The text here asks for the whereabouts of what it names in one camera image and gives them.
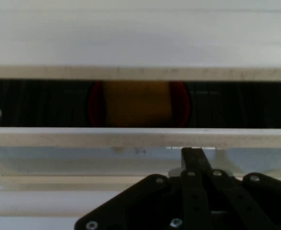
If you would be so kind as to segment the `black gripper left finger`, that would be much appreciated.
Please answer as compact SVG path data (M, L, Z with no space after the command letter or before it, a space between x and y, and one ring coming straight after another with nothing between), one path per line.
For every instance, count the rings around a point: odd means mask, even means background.
M212 229L204 174L211 170L202 149L182 148L181 168L168 177L152 174L80 218L76 230Z

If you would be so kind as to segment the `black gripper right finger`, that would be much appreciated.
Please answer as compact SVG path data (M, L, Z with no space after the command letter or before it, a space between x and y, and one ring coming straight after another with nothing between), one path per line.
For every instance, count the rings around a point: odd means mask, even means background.
M214 170L193 149L193 229L281 230L281 181L249 173L240 181Z

